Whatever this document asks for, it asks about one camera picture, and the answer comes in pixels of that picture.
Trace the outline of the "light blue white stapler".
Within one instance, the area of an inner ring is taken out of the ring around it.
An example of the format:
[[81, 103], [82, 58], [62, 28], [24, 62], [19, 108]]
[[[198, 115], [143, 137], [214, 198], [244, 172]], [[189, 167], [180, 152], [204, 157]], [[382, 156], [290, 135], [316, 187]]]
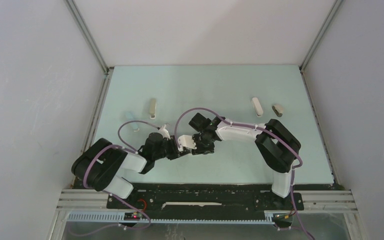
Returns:
[[131, 129], [133, 130], [133, 132], [135, 132], [135, 133], [139, 132], [140, 128], [139, 128], [135, 114], [132, 111], [127, 111], [125, 113], [125, 117], [126, 117], [127, 121], [130, 122], [129, 125], [130, 125]]

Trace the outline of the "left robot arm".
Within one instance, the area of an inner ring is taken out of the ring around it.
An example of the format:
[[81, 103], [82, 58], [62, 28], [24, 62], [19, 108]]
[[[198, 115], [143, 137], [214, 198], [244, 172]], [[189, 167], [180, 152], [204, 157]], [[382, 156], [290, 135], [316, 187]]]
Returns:
[[150, 133], [138, 152], [100, 138], [75, 160], [71, 172], [83, 181], [85, 188], [116, 195], [125, 208], [133, 208], [138, 194], [133, 184], [123, 177], [124, 171], [144, 175], [157, 160], [174, 160], [190, 153], [188, 148], [178, 149], [173, 135], [167, 138], [158, 132]]

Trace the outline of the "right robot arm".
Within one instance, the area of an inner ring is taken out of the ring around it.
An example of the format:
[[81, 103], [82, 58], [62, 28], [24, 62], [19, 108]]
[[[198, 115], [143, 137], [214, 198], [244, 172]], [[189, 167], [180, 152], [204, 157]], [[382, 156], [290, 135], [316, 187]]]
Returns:
[[234, 122], [225, 117], [209, 119], [197, 113], [189, 122], [196, 134], [182, 135], [177, 139], [179, 149], [193, 155], [212, 154], [216, 141], [252, 142], [263, 160], [272, 170], [271, 204], [284, 209], [291, 202], [292, 169], [301, 143], [277, 119], [266, 124]]

